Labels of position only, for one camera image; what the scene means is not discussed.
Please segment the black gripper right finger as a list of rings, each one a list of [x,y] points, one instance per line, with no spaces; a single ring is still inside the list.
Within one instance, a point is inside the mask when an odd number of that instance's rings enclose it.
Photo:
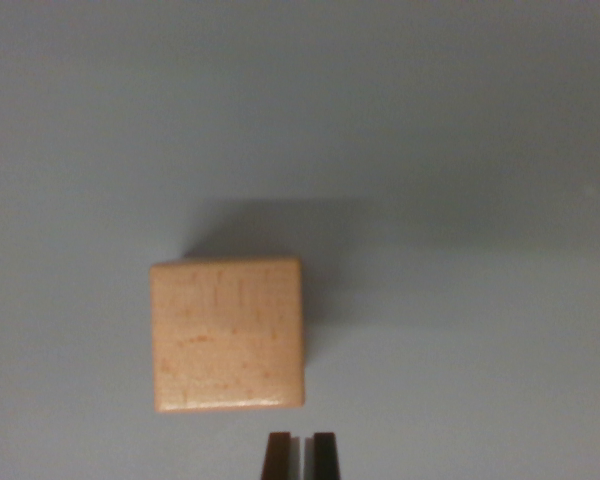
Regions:
[[[304,479],[341,479],[337,440],[334,432],[316,432],[305,439]]]

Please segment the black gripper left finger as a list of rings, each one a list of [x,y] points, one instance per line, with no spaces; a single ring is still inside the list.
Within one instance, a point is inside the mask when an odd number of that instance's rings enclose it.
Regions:
[[[262,480],[299,480],[300,442],[290,432],[269,434],[261,470]]]

